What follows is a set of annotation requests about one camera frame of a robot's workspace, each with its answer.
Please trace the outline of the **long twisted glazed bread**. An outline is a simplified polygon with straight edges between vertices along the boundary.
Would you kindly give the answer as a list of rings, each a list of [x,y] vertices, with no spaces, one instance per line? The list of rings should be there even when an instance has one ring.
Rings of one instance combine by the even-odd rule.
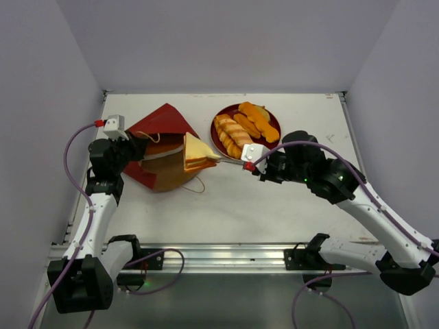
[[[228,132],[232,132],[238,124],[232,120],[227,114],[216,116],[213,120],[215,130],[219,141],[226,149],[226,153],[229,157],[239,160],[241,158],[242,149],[232,139]]]

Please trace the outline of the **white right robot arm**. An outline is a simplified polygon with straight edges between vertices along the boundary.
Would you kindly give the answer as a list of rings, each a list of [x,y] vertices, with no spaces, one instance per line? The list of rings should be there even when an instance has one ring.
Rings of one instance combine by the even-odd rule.
[[[253,160],[253,173],[262,181],[305,184],[316,197],[356,219],[379,245],[319,233],[300,252],[301,258],[314,269],[346,265],[373,273],[402,295],[428,287],[436,274],[438,241],[405,222],[378,196],[363,173],[338,154],[326,157],[328,151],[314,136],[295,131],[277,148]]]

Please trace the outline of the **fake sandwich slice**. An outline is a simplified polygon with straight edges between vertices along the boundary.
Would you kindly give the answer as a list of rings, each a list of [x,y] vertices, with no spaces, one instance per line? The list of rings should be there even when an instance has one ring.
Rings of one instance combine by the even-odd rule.
[[[206,143],[189,132],[184,137],[183,151],[183,169],[186,173],[215,167],[222,159]]]

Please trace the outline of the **orange croissant bread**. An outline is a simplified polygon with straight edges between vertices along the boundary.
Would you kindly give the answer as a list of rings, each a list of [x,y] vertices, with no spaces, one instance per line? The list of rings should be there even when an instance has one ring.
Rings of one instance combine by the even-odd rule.
[[[218,120],[219,127],[224,130],[225,133],[227,133],[227,135],[229,135],[241,149],[244,147],[244,145],[253,143],[253,140],[247,131],[245,131],[245,129],[238,124],[238,122],[227,114],[216,116],[216,119]]]

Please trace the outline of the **metal tongs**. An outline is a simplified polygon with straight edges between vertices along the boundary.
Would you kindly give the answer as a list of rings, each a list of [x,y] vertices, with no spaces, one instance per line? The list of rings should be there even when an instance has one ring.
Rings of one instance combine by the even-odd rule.
[[[219,157],[219,158],[214,158],[214,157],[207,157],[208,160],[215,162],[215,163],[228,163],[228,164],[233,164],[233,165],[238,165],[240,167],[242,167],[244,165],[244,161],[243,160],[237,160],[237,159],[232,159],[232,158],[225,158],[225,157]]]

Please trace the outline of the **red paper bag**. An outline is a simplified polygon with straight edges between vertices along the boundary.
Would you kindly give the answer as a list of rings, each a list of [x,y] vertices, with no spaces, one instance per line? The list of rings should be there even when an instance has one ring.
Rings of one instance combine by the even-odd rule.
[[[149,144],[162,145],[184,146],[187,132],[198,136],[181,113],[168,103],[132,125],[128,131],[136,137],[148,138]],[[193,179],[198,173],[184,172],[183,150],[164,158],[129,162],[123,172],[154,192],[172,191]]]

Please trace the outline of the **round seeded bread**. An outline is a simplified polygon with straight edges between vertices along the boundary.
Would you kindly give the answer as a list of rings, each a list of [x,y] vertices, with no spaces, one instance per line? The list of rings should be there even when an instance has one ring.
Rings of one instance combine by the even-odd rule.
[[[266,110],[265,106],[258,106],[259,112],[264,116],[267,122],[270,122],[270,114]]]

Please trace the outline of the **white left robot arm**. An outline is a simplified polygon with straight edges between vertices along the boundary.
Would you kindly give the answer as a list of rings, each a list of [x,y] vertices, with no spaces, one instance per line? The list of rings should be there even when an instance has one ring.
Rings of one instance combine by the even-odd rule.
[[[67,251],[60,260],[50,262],[47,270],[59,313],[106,310],[122,268],[135,269],[142,263],[135,235],[114,236],[109,242],[104,239],[121,199],[121,174],[130,162],[143,158],[146,146],[147,140],[128,131],[88,146],[91,168],[87,171],[84,213]]]

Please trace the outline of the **long orange lumpy bread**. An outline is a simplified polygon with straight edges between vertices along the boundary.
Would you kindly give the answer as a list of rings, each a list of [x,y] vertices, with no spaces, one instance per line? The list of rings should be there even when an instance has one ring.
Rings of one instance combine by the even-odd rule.
[[[247,116],[247,119],[250,122],[253,122],[255,127],[267,142],[273,143],[280,138],[278,130],[270,125],[269,121],[262,115],[254,104],[250,102],[243,102],[239,105],[238,109],[241,113],[244,113]]]

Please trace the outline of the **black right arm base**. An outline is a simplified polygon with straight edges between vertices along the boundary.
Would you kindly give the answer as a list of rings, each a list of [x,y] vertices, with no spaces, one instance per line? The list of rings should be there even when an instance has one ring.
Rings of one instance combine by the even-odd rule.
[[[332,273],[333,270],[344,271],[345,265],[331,264],[323,260],[319,251],[322,244],[329,239],[328,234],[318,233],[308,243],[298,243],[294,248],[284,249],[283,257],[287,271],[302,271],[302,280],[308,288],[327,292],[332,285],[332,279],[308,284],[308,281]]]

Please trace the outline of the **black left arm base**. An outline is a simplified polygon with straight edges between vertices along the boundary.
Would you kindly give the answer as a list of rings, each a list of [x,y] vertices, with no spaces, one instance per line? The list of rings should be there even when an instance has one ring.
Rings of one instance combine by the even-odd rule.
[[[133,266],[126,267],[123,272],[117,276],[117,286],[125,291],[139,291],[147,284],[147,275],[152,271],[163,269],[165,255],[163,252],[137,262]]]

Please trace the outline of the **orange oval bread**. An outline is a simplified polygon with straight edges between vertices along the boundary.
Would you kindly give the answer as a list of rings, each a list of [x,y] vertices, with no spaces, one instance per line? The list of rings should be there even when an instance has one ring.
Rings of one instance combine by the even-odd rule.
[[[164,158],[183,150],[183,144],[166,144],[162,145],[159,143],[149,144],[145,149],[145,154],[143,160],[155,160],[158,158]]]

